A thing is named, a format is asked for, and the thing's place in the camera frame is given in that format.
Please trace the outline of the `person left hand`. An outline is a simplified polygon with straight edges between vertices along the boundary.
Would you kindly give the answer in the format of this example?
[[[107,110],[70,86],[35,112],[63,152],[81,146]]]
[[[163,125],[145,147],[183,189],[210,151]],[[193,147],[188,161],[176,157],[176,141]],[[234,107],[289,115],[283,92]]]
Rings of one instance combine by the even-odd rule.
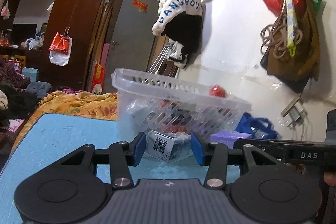
[[[330,186],[336,186],[336,173],[325,172],[324,181]]]

